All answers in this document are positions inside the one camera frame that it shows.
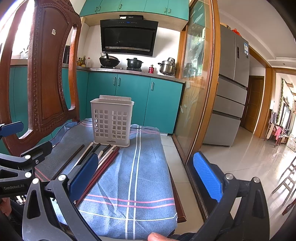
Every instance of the white basket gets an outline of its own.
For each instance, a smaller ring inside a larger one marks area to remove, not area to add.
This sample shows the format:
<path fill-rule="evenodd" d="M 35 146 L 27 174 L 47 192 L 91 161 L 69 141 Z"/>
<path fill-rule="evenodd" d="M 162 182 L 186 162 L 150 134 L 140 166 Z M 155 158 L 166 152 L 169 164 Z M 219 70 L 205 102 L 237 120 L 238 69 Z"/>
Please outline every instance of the white basket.
<path fill-rule="evenodd" d="M 130 97 L 100 96 L 92 100 L 94 143 L 128 147 L 133 105 Z"/>

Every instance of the red bottle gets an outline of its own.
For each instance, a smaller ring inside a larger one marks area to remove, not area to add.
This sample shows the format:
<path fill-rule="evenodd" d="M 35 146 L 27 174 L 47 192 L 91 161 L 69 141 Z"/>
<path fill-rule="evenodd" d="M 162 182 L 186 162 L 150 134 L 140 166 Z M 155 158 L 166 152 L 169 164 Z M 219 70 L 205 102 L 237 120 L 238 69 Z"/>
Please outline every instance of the red bottle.
<path fill-rule="evenodd" d="M 154 73 L 154 68 L 153 68 L 153 64 L 151 64 L 151 67 L 149 67 L 149 71 L 148 73 L 153 74 Z"/>

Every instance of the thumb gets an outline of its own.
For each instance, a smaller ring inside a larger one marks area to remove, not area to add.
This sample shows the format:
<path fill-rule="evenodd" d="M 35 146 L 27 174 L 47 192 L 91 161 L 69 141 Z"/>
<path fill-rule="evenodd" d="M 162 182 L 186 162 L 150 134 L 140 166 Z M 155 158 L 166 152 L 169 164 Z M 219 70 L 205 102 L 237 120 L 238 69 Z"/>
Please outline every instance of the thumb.
<path fill-rule="evenodd" d="M 148 236 L 148 241 L 170 241 L 170 240 L 175 241 L 174 239 L 169 239 L 157 233 L 150 233 Z"/>

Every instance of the gray refrigerator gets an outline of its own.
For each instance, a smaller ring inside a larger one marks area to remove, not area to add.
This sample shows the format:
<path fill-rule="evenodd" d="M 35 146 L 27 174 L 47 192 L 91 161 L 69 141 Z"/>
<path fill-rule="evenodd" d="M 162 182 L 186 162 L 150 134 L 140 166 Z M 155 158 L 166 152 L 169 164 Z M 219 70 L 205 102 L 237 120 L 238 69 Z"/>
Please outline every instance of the gray refrigerator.
<path fill-rule="evenodd" d="M 244 111 L 249 82 L 249 43 L 220 25 L 221 57 L 218 89 L 203 143 L 231 146 Z"/>

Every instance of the brand logo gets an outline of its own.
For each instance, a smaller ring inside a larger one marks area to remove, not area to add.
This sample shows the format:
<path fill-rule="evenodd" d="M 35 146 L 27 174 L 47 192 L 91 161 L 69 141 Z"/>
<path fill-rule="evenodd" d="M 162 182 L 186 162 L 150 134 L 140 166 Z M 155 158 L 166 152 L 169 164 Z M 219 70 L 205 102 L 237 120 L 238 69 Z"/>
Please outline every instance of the brand logo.
<path fill-rule="evenodd" d="M 9 187 L 3 187 L 4 190 L 12 190 L 12 189 L 16 189 L 16 188 L 24 188 L 25 185 L 21 184 L 21 185 L 15 185 L 15 186 L 9 186 Z"/>

